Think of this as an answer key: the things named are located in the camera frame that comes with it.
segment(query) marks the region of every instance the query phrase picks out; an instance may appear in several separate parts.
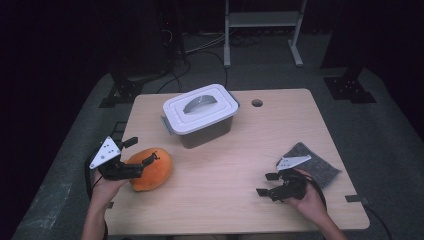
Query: dark floor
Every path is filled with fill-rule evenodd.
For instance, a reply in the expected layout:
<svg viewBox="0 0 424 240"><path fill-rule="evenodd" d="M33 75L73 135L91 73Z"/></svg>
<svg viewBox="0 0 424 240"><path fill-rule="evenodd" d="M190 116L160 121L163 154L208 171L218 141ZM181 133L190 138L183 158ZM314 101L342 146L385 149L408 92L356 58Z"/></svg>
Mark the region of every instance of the dark floor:
<svg viewBox="0 0 424 240"><path fill-rule="evenodd" d="M211 83L228 90L307 88L311 91L339 154L362 197L385 222L393 239L422 239L424 229L424 144L420 136L389 95L384 82L364 69L359 81L377 103L352 104L334 100L323 78L339 76L345 69L320 69L330 35L301 35L299 52L304 66L297 68L287 46L288 37L263 37L249 48L232 48L232 66L224 69L210 53L188 56L191 68L161 90L187 92ZM186 38L186 48L210 41ZM222 47L208 51L222 58ZM181 61L175 74L187 69ZM172 74L144 86L142 94L154 94ZM87 98L31 208L13 239L78 239L88 199L83 163L89 152L111 133L115 124L126 121L131 104L99 108L113 81L110 75L99 79ZM348 232L350 239L388 239L384 227L373 215L366 230ZM135 239L164 239L161 236ZM317 233L298 234L298 239L320 239Z"/></svg>

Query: wooden table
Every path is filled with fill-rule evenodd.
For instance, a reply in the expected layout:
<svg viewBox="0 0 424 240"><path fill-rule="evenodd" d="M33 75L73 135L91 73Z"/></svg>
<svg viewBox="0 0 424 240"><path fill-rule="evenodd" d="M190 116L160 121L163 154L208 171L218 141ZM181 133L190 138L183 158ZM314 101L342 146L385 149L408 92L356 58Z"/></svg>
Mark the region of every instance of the wooden table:
<svg viewBox="0 0 424 240"><path fill-rule="evenodd" d="M111 235L187 235L272 233L316 230L291 206L259 197L256 188L272 188L265 174L296 143L303 142L342 170L324 189L328 212L343 230L365 229L369 219L355 195L311 93L306 89L232 91L240 102L229 133L193 149L161 122L163 103L178 94L140 95L134 102L123 140L139 143L124 149L122 160L150 147L172 156L174 169L159 188L134 192L124 185L106 212ZM251 102L260 99L262 107Z"/></svg>

